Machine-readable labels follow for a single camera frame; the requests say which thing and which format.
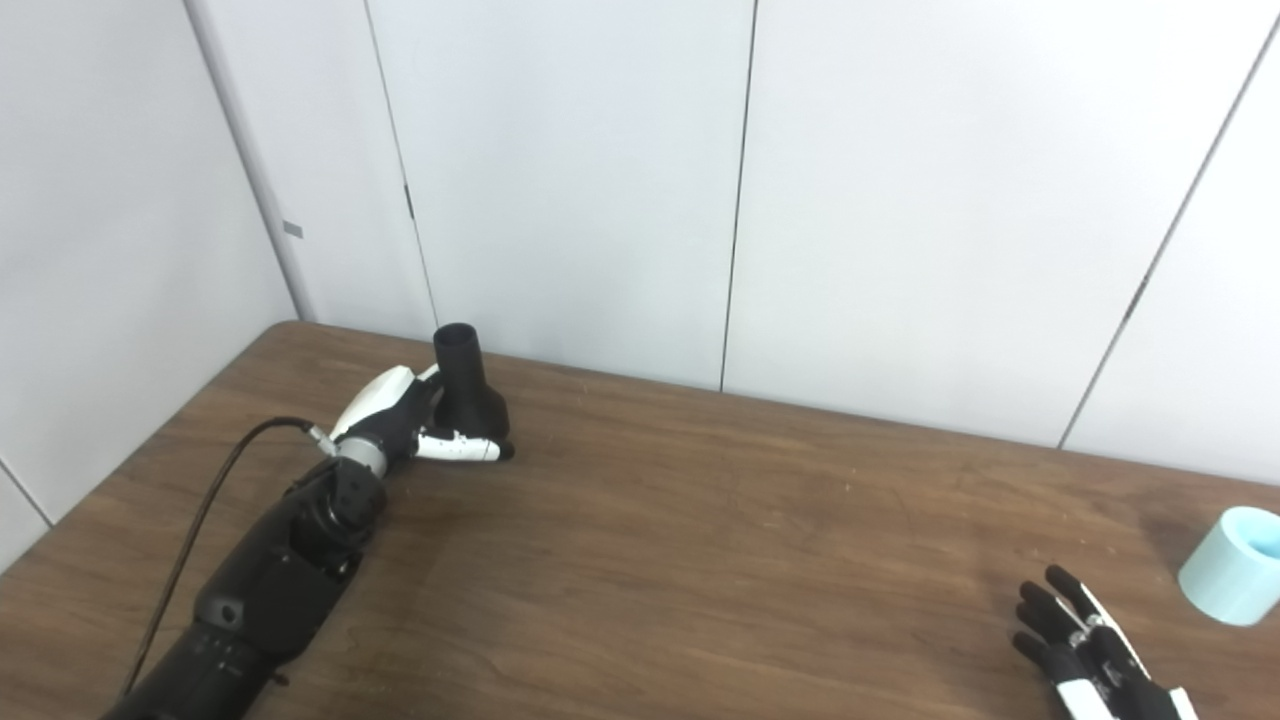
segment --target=black robotic finger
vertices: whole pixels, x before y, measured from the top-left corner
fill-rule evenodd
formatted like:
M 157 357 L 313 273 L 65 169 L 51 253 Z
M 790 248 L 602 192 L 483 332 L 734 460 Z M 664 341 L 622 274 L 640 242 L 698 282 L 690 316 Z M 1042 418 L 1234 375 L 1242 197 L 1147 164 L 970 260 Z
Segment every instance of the black robotic finger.
M 1019 602 L 1015 612 L 1018 619 L 1023 621 L 1023 625 L 1027 625 L 1033 633 L 1044 638 L 1044 642 L 1070 642 L 1070 635 L 1064 635 L 1060 625 L 1046 620 L 1044 616 L 1030 605 Z
M 1088 621 L 1089 618 L 1102 615 L 1102 607 L 1098 606 L 1089 588 L 1084 587 L 1084 583 L 1061 565 L 1050 565 L 1044 570 L 1044 580 L 1075 607 L 1075 614 L 1082 620 Z
M 1048 634 L 1041 632 L 1046 641 L 1051 643 L 1069 642 L 1073 634 L 1085 629 L 1084 623 L 1056 594 L 1036 583 L 1023 583 L 1018 593 L 1034 615 L 1041 619 L 1044 629 L 1050 630 Z
M 1023 653 L 1023 657 L 1034 662 L 1041 670 L 1044 670 L 1044 653 L 1048 652 L 1048 646 L 1039 638 L 1032 635 L 1030 633 L 1018 630 L 1014 633 L 1014 650 Z

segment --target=white robotic finger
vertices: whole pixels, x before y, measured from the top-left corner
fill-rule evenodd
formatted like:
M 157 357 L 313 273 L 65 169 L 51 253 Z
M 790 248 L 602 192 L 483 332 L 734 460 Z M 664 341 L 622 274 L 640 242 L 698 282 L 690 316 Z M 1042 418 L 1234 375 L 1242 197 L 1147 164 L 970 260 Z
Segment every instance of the white robotic finger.
M 430 460 L 486 462 L 511 457 L 511 446 L 488 438 L 468 438 L 457 430 L 448 434 L 426 430 L 417 436 L 415 457 Z

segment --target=black plastic object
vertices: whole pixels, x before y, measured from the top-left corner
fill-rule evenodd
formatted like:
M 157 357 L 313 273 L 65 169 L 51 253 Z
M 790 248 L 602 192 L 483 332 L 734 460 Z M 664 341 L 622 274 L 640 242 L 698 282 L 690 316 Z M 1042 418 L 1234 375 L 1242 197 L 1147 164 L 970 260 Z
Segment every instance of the black plastic object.
M 467 437 L 506 439 L 511 433 L 507 401 L 484 379 L 476 329 L 451 323 L 435 331 L 433 342 L 444 386 L 435 406 L 435 424 Z

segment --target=white wall panel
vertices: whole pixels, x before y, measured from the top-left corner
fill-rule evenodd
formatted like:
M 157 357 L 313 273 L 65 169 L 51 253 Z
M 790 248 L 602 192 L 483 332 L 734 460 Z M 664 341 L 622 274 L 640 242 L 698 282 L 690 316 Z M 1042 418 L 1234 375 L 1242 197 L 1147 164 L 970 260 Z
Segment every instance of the white wall panel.
M 724 389 L 1056 443 L 1275 0 L 762 0 Z
M 56 520 L 293 309 L 182 4 L 0 4 L 0 457 Z
M 435 314 L 360 0 L 188 0 L 303 311 L 428 338 Z M 302 238 L 283 233 L 288 220 Z
M 440 322 L 719 379 L 750 0 L 372 0 Z
M 1280 50 L 1275 45 L 1066 447 L 1280 483 Z
M 0 468 L 0 573 L 22 556 L 49 527 Z

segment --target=black cable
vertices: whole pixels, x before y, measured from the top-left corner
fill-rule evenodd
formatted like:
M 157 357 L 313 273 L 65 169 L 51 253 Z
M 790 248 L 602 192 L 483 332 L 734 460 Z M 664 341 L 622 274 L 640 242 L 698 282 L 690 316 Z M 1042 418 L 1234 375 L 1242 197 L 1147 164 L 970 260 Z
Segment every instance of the black cable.
M 146 632 L 142 633 L 142 641 L 138 643 L 138 652 L 133 657 L 133 666 L 129 669 L 129 675 L 124 679 L 124 684 L 120 687 L 120 697 L 129 694 L 133 691 L 133 684 L 138 680 L 138 674 L 142 671 L 142 664 L 147 659 L 147 651 L 151 650 L 151 641 L 155 639 L 156 630 L 160 628 L 160 620 L 164 618 L 165 610 L 169 607 L 169 600 L 173 598 L 173 591 L 178 585 L 178 577 L 182 575 L 182 569 L 187 564 L 187 556 L 191 555 L 192 546 L 196 544 L 196 536 L 200 534 L 200 527 L 205 523 L 205 515 L 209 514 L 209 509 L 214 505 L 214 498 L 218 497 L 218 491 L 223 487 L 223 482 L 227 479 L 227 474 L 230 473 L 232 466 L 239 460 L 244 448 L 248 447 L 253 438 L 262 434 L 264 430 L 278 427 L 294 427 L 307 433 L 315 427 L 315 423 L 303 420 L 301 418 L 271 418 L 259 423 L 252 430 L 247 432 L 244 437 L 241 438 L 236 447 L 232 448 L 230 454 L 227 455 L 227 460 L 223 461 L 221 469 L 214 475 L 212 482 L 209 484 L 209 489 L 205 491 L 205 498 L 200 501 L 200 507 L 196 510 L 196 516 L 191 520 L 191 528 L 187 530 L 187 538 L 182 541 L 182 547 L 178 550 L 178 557 L 173 562 L 173 569 L 169 570 L 169 579 L 164 583 L 164 589 L 160 591 L 160 600 L 156 603 L 155 612 L 151 615 L 151 621 L 147 623 Z

